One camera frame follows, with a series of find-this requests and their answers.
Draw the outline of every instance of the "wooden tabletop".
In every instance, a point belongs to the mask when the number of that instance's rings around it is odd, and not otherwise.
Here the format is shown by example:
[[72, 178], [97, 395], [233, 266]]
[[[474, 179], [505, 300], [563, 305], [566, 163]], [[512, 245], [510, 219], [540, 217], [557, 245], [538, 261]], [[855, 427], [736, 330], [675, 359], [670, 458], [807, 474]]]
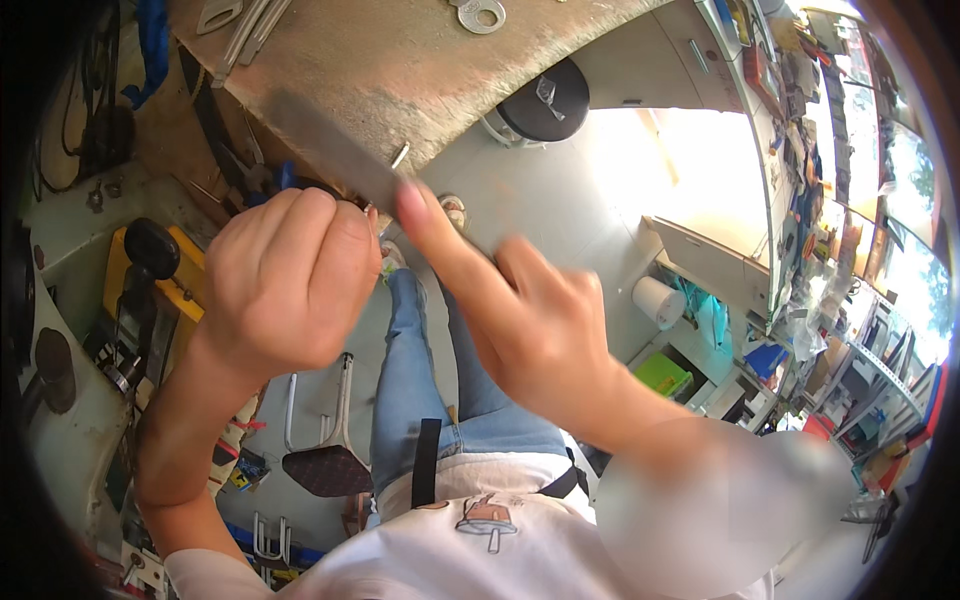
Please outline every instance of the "wooden tabletop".
[[[503, 26], [480, 36], [445, 0], [293, 0], [251, 65], [234, 65], [226, 89], [283, 140], [264, 119], [266, 98], [281, 88], [384, 160], [409, 142], [401, 169], [412, 173], [550, 65], [666, 1], [501, 0]], [[213, 72], [243, 16], [197, 36], [203, 4], [167, 0], [167, 11], [173, 34]]]

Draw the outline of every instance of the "hand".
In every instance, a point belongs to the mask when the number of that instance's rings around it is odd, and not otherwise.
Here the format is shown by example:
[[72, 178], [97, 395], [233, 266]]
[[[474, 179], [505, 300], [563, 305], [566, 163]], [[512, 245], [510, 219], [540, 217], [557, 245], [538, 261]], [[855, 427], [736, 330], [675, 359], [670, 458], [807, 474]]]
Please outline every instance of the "hand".
[[610, 451], [639, 426], [689, 415], [608, 352], [596, 274], [560, 271], [520, 238], [497, 250], [497, 271], [464, 242], [423, 185], [401, 187], [397, 211], [457, 299], [484, 369], [517, 404]]
[[287, 189], [234, 217], [206, 253], [191, 341], [251, 392], [336, 360], [380, 272], [376, 210]]

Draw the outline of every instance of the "foot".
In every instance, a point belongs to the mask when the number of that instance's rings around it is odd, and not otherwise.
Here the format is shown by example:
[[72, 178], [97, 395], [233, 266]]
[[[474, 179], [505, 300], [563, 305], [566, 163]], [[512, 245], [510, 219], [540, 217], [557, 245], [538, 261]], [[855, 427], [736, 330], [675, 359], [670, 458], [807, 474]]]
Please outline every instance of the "foot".
[[462, 200], [453, 194], [443, 194], [439, 199], [440, 206], [444, 208], [446, 218], [460, 229], [466, 229], [467, 209]]
[[400, 248], [390, 240], [380, 244], [380, 255], [383, 256], [383, 260], [380, 263], [380, 274], [383, 276], [384, 281], [397, 269], [407, 268], [407, 261], [403, 259]]

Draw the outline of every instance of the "black round stool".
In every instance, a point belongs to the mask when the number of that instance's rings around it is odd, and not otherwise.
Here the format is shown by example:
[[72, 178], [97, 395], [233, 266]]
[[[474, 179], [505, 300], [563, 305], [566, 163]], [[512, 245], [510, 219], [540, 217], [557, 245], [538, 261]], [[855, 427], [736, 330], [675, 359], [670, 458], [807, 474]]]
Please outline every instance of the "black round stool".
[[590, 90], [584, 74], [573, 60], [563, 59], [496, 106], [497, 114], [520, 140], [508, 139], [486, 118], [482, 121], [487, 131], [505, 145], [559, 142], [583, 126], [589, 105]]

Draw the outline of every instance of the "blue jeans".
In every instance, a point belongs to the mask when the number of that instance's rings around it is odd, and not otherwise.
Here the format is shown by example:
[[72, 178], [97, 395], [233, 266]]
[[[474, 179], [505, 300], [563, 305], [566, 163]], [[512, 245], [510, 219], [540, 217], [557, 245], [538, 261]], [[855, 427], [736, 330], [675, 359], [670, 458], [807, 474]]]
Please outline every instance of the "blue jeans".
[[459, 452], [566, 456], [560, 429], [517, 406], [484, 371], [457, 301], [441, 284], [457, 361], [460, 422], [454, 423], [434, 381], [423, 287], [409, 269], [393, 272], [387, 285], [394, 298], [394, 312], [373, 406], [370, 456], [375, 494], [413, 470], [421, 419], [439, 419], [443, 424], [438, 459]]

